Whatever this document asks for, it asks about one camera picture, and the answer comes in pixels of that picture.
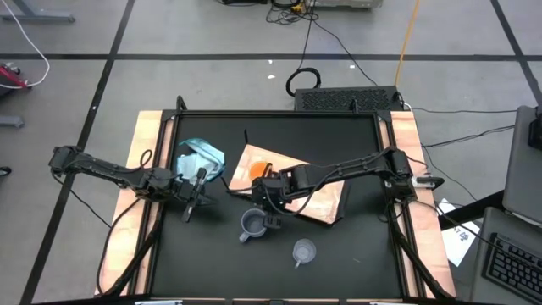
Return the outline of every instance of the black rim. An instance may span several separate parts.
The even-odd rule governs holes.
[[[169,149],[169,155],[168,155],[168,168],[172,169],[172,160],[173,160],[173,152],[174,152],[174,144],[175,140],[177,139],[177,133],[178,133],[178,127],[180,120],[184,117],[200,117],[200,118],[207,118],[207,117],[254,117],[258,116],[261,118],[276,118],[277,116],[282,117],[345,117],[345,118],[367,118],[370,117],[373,119],[374,122],[374,128],[376,131],[380,131],[379,126],[379,116],[374,112],[366,112],[366,113],[358,113],[353,114],[352,112],[295,112],[295,111],[206,111],[206,110],[183,110],[181,114],[177,110],[164,110],[162,112],[162,121],[163,123],[160,125],[160,129],[165,129],[165,122],[167,120],[173,118],[174,120],[174,128],[172,130],[172,137],[171,137],[171,143],[170,143],[170,149]],[[390,122],[386,122],[387,130],[388,130],[388,137],[390,138],[390,144],[393,143],[395,145],[395,138],[393,136],[393,126]],[[382,136],[380,132],[376,132],[375,134],[377,142],[379,144],[380,150],[384,149],[384,143]],[[161,208],[161,211],[159,213],[165,213],[165,208]],[[392,209],[392,215],[395,215],[395,210]],[[154,271],[156,262],[158,260],[158,248],[159,248],[160,239],[158,238],[156,244],[152,248],[151,258],[149,262],[149,268],[148,268],[148,275],[147,275],[147,284],[146,284],[146,290],[145,293],[152,293],[152,284],[154,279]],[[392,244],[392,247],[394,248],[394,256],[395,256],[395,266],[398,271],[398,281],[399,281],[399,287],[400,287],[400,294],[402,296],[408,294],[408,283],[406,278],[406,271],[403,264],[402,259],[402,251],[401,247],[398,247],[395,243]]]
[[[165,124],[161,123],[160,129],[158,130],[158,138],[156,142],[156,147],[154,149],[154,158],[152,161],[152,167],[156,167],[160,164],[160,156],[162,156],[162,146],[163,146],[164,137],[165,137]],[[141,248],[143,242],[145,242],[145,239],[147,238],[147,228],[148,228],[148,223],[149,223],[149,217],[151,214],[151,207],[152,207],[152,202],[145,201],[143,215],[141,216],[139,234],[137,236],[137,244],[135,245],[135,252],[137,252]],[[132,279],[130,280],[130,283],[128,286],[129,294],[136,293],[138,276],[139,276],[139,268],[135,270],[134,274],[132,275]]]
[[[390,145],[394,146],[394,147],[397,147],[397,142],[395,141],[395,132],[393,130],[393,124],[390,123],[391,127],[388,129],[388,137],[390,138]],[[403,208],[404,212],[403,212],[403,219],[404,219],[404,223],[405,223],[405,236],[408,240],[408,242],[410,243],[410,245],[412,246],[412,249],[414,250],[414,252],[418,255],[418,246],[416,245],[416,236],[414,235],[414,227],[412,225],[412,218],[411,218],[411,214],[410,214],[410,208],[409,208],[409,205],[407,204],[404,208]],[[417,290],[417,293],[418,293],[418,296],[419,297],[426,297],[426,294],[425,294],[425,284],[423,283],[423,280],[422,280],[422,277],[420,276],[420,274],[415,270],[415,269],[412,269],[412,272],[414,273],[414,280],[416,282],[416,290]]]

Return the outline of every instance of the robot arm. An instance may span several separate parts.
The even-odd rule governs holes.
[[[190,219],[197,202],[203,204],[202,201],[210,200],[203,195],[205,192],[203,183],[207,174],[205,169],[199,169],[196,184],[192,185],[188,180],[183,179],[182,175],[174,175],[168,169],[159,167],[145,169],[143,162],[138,168],[127,169],[94,158],[82,152],[78,147],[71,146],[55,147],[49,166],[54,175],[82,173],[111,181],[122,188],[128,187],[134,191],[136,197],[143,200],[151,202],[174,200],[187,203],[188,206],[183,215],[185,222]]]
[[[282,169],[278,173],[270,172],[269,175],[256,178],[252,182],[252,200],[263,205],[265,209],[273,203],[284,209],[292,200],[308,197],[328,183],[364,175],[376,175],[383,179],[394,199],[416,199],[407,155],[399,149],[389,147],[382,152],[339,164],[300,164]]]

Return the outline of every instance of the gray mug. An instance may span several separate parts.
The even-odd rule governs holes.
[[[240,242],[245,242],[248,237],[260,237],[268,229],[263,226],[265,212],[259,208],[251,208],[241,216],[241,228],[243,233],[239,236]]]

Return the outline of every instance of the wooden board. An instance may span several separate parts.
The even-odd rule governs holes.
[[[414,120],[414,113],[406,111],[392,112],[391,119],[397,147],[404,151],[408,157],[425,162],[418,128]],[[423,164],[413,162],[412,160],[409,160],[409,163],[415,175],[424,174],[427,171]],[[434,205],[432,191],[417,189],[416,195],[418,196],[418,201]],[[451,278],[450,266],[446,256],[444,241],[442,240],[442,233],[440,232],[437,213],[432,208],[416,202],[412,202],[409,205],[409,209],[416,238],[416,246],[418,248],[418,256],[442,288],[452,296],[455,296],[456,289]],[[425,291],[428,297],[433,296],[427,287]]]
[[[130,148],[127,166],[135,167],[139,165],[141,154],[146,149],[154,150],[158,138],[160,126],[161,111],[141,111],[135,126],[134,137]],[[397,146],[406,152],[406,154],[416,160],[423,161],[423,152],[419,141],[418,129],[412,112],[392,112],[393,128]],[[381,124],[381,134],[384,143],[389,143],[385,125]],[[160,166],[165,167],[167,160],[167,151],[169,147],[169,137],[171,136],[172,124],[166,126],[166,136],[163,143],[164,153],[160,158]],[[425,172],[422,164],[411,162],[412,171],[419,175]],[[417,190],[418,200],[421,202],[433,204],[433,193],[429,190]],[[121,191],[115,209],[115,217],[122,213],[130,203],[134,201],[133,192]],[[450,267],[445,254],[444,242],[440,233],[440,225],[436,212],[419,203],[410,204],[412,217],[412,226],[419,257],[425,263],[431,274],[451,295],[456,294],[453,280],[451,278]],[[153,221],[156,215],[156,206],[153,207],[154,213],[151,213]],[[103,290],[107,290],[124,271],[125,266],[130,262],[136,249],[137,236],[141,225],[141,216],[143,212],[143,203],[138,203],[125,219],[119,221],[109,241],[108,252],[101,272],[101,283]],[[403,222],[400,219],[400,226],[403,229]],[[412,273],[412,265],[406,255],[403,256],[406,262],[407,283],[411,296],[416,296],[416,286]],[[144,291],[144,284],[147,279],[148,255],[140,267],[139,278],[137,281],[136,292]]]
[[[137,117],[137,123],[135,124],[134,137],[130,147],[130,153],[128,155],[128,161],[126,162],[127,168],[134,168],[139,166],[140,157],[147,149],[151,149],[154,153],[156,148],[156,142],[158,139],[158,130],[160,128],[160,118],[162,117],[162,111],[141,111]],[[173,124],[169,123],[166,126],[166,133],[163,141],[163,153],[160,156],[159,164],[165,167],[167,162],[167,151],[169,150],[169,138],[171,137],[171,130]],[[149,162],[146,167],[151,167],[152,163]],[[113,215],[115,220],[119,214],[125,211],[130,206],[136,197],[132,190],[120,190],[119,198],[117,199],[117,206]],[[143,208],[145,203],[139,201],[115,226],[111,237],[109,238],[108,250],[103,261],[102,271],[100,274],[100,283],[103,291],[106,291],[113,285],[113,283],[122,274],[130,260],[134,257],[136,251],[137,237],[141,227],[141,218],[143,215]],[[147,226],[148,230],[152,228],[154,218],[158,205],[154,203],[151,209],[151,218]],[[145,279],[147,278],[147,269],[149,263],[149,253],[147,253],[145,259],[143,259],[140,269],[139,278],[135,291],[137,293],[143,293]]]

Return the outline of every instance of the black table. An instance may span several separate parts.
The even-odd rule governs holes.
[[[382,149],[375,114],[292,112],[191,112],[176,126],[172,143],[199,137],[225,152],[229,181],[250,144],[314,164],[334,164]],[[173,160],[189,151],[174,144]],[[383,184],[366,176],[345,183],[341,201],[346,216],[333,226],[283,218],[281,230],[246,244],[238,241],[240,218],[249,202],[231,197],[220,181],[207,184],[220,203],[199,208],[189,224],[184,207],[166,205],[163,230],[152,262],[155,297],[222,298],[398,298],[399,258],[389,226],[379,221],[385,209]],[[294,269],[294,243],[311,239],[318,254]]]

